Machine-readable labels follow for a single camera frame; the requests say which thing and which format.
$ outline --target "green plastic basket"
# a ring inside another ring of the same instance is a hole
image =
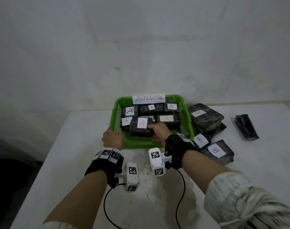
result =
[[[171,130],[171,132],[184,134],[187,138],[193,140],[194,132],[184,99],[179,95],[166,95],[165,97],[167,103],[177,104],[179,108],[179,118],[181,121],[180,130]],[[110,120],[110,127],[114,132],[118,133],[121,130],[121,108],[132,104],[132,97],[121,97],[116,100]],[[124,132],[123,149],[145,149],[155,147],[161,148],[162,143],[153,142],[147,137],[131,136],[130,132]]]

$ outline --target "forearm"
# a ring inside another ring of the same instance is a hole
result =
[[[204,194],[214,177],[229,172],[225,166],[194,150],[185,152],[182,158],[182,167]]]
[[[53,209],[44,223],[64,222],[78,229],[92,229],[106,187],[107,176],[103,171],[87,174]]]

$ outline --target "sleeve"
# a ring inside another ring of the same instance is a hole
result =
[[[78,229],[78,228],[68,223],[47,222],[42,224],[40,229]]]
[[[204,209],[221,228],[290,228],[290,208],[235,172],[210,182]]]

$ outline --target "stack of packages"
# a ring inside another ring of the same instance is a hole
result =
[[[226,128],[221,122],[224,116],[204,104],[194,104],[188,107],[188,111],[196,149],[221,165],[233,162],[234,152],[224,140],[211,144],[212,138]]]
[[[122,107],[122,131],[131,136],[150,137],[154,134],[147,128],[150,124],[165,123],[169,129],[180,130],[179,109],[177,104],[146,104]]]

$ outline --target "plastic-wrapped block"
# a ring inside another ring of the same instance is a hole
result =
[[[194,104],[187,108],[190,119],[200,133],[206,133],[220,126],[224,116],[204,104]]]
[[[124,118],[122,118],[122,131],[123,132],[128,132],[129,131],[129,126],[130,126],[131,120],[132,120],[132,117],[124,117]]]
[[[237,115],[235,117],[235,123],[246,140],[256,140],[259,138],[247,114]]]
[[[121,117],[136,117],[139,115],[139,106],[131,105],[122,107]]]
[[[202,133],[195,134],[193,140],[193,143],[197,151],[200,151],[200,149],[204,148],[205,146],[208,146],[211,142],[212,142],[211,139],[206,134]]]
[[[180,130],[180,118],[178,114],[163,114],[157,115],[156,123],[165,123],[169,129]]]
[[[142,117],[151,118],[152,119],[152,123],[153,124],[156,123],[156,117],[155,116],[142,116]]]
[[[166,114],[174,114],[174,113],[179,114],[179,109],[178,109],[177,104],[164,103],[164,111]]]
[[[216,136],[217,134],[221,133],[223,130],[226,129],[226,125],[224,123],[221,122],[220,126],[218,126],[217,128],[206,132],[205,134],[207,136],[209,136],[209,138],[213,138],[214,136]]]
[[[163,104],[140,105],[140,115],[164,114]]]
[[[151,125],[152,119],[146,117],[132,117],[129,131],[131,136],[145,136],[151,137],[154,135],[152,129],[147,128],[148,125]]]
[[[204,147],[200,152],[218,162],[220,165],[226,165],[234,160],[234,152],[227,146],[224,140],[217,141],[210,146]]]

